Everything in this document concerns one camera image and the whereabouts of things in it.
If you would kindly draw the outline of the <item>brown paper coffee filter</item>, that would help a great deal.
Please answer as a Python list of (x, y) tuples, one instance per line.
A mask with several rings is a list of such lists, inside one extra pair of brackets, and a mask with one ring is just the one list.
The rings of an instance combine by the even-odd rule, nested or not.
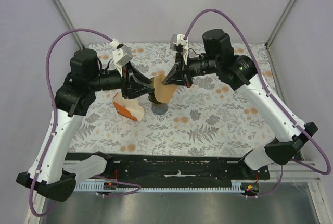
[(154, 95), (155, 99), (164, 104), (168, 104), (174, 93), (176, 92), (178, 86), (177, 85), (163, 85), (162, 82), (166, 78), (164, 74), (160, 74), (153, 78), (153, 86), (154, 86)]

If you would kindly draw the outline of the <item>orange coffee filter box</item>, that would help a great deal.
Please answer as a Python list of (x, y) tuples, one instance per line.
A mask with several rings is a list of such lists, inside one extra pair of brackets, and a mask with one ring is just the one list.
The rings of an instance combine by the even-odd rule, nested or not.
[(125, 99), (121, 92), (117, 92), (112, 99), (117, 113), (125, 118), (141, 122), (145, 114), (144, 108), (136, 99)]

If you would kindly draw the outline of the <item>dark glass dripper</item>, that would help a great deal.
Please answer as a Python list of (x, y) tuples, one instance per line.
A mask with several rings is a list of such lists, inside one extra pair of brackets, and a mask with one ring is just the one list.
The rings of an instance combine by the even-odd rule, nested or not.
[(153, 77), (152, 79), (153, 87), (155, 91), (152, 94), (149, 94), (148, 98), (152, 103), (161, 104), (168, 103), (168, 98), (165, 95), (164, 85), (160, 76)]

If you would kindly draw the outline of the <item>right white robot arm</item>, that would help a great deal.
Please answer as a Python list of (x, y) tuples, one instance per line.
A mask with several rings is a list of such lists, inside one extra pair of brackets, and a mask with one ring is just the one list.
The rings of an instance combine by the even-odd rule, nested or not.
[(257, 72), (254, 61), (245, 55), (236, 55), (230, 37), (221, 29), (213, 29), (202, 36), (204, 53), (190, 58), (189, 42), (182, 34), (174, 34), (170, 48), (176, 51), (175, 64), (162, 82), (164, 85), (191, 87), (193, 78), (215, 73), (218, 79), (249, 101), (266, 120), (275, 137), (266, 145), (249, 151), (238, 166), (239, 175), (252, 178), (263, 166), (291, 161), (318, 127), (295, 117), (292, 111), (268, 88)]

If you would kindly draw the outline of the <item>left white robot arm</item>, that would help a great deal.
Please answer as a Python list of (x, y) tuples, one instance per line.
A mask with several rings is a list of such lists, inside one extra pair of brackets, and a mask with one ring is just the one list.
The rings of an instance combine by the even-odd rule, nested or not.
[(50, 93), (53, 111), (42, 147), (29, 170), (16, 178), (18, 184), (29, 189), (29, 200), (37, 193), (64, 202), (79, 183), (96, 176), (107, 179), (114, 174), (113, 157), (103, 152), (95, 152), (69, 168), (63, 166), (71, 140), (97, 91), (120, 89), (125, 99), (154, 92), (152, 81), (131, 64), (133, 54), (127, 46), (118, 46), (112, 56), (116, 68), (109, 70), (102, 67), (95, 50), (75, 52), (63, 85), (56, 93)]

